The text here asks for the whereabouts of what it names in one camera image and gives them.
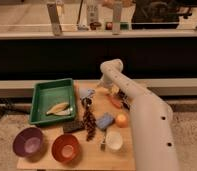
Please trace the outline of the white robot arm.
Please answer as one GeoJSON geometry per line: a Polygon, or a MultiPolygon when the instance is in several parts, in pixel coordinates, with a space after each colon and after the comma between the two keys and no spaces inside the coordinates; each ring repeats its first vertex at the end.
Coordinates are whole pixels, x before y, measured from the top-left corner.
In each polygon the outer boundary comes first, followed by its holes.
{"type": "Polygon", "coordinates": [[[100,85],[116,85],[131,100],[130,125],[136,171],[180,171],[170,123],[172,108],[155,93],[122,74],[123,62],[100,65],[100,85]]]}

